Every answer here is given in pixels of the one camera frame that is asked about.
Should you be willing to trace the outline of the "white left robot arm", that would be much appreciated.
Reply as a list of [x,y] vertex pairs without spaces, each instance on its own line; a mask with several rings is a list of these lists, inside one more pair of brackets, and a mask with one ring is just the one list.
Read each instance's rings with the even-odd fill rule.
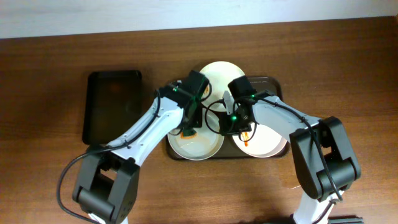
[[137,198],[141,165],[171,131],[200,126],[201,98],[209,80],[192,70],[188,77],[156,91],[153,104],[125,133],[105,146],[90,146],[72,199],[90,223],[124,223]]

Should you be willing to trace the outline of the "white plate top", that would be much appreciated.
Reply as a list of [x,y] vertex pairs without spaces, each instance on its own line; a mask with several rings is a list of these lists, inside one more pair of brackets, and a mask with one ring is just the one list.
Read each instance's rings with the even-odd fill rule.
[[202,96],[202,98],[206,98],[202,102],[205,107],[209,107],[211,103],[221,100],[225,91],[228,91],[231,95],[228,84],[234,79],[246,75],[237,65],[225,61],[209,63],[200,70],[200,73],[207,77],[212,89],[209,95],[210,87],[207,87]]

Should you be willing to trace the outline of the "orange green sponge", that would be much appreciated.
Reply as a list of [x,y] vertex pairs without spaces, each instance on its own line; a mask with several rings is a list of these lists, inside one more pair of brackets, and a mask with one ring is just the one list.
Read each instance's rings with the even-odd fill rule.
[[194,138],[197,135],[197,132],[194,129],[184,129],[180,133],[180,137],[182,139],[191,139]]

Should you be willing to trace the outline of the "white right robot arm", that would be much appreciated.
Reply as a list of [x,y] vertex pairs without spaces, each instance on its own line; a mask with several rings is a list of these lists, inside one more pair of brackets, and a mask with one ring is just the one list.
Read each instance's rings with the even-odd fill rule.
[[258,92],[246,76],[228,83],[223,135],[239,135],[260,124],[286,139],[292,148],[297,179],[303,189],[298,209],[286,223],[363,223],[361,217],[331,218],[343,193],[361,176],[361,168],[343,123],[321,119],[285,104],[269,91]]

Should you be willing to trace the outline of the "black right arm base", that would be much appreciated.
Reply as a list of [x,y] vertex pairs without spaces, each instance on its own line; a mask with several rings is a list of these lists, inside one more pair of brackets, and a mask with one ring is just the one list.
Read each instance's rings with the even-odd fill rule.
[[361,217],[329,218],[328,224],[364,224],[364,220]]

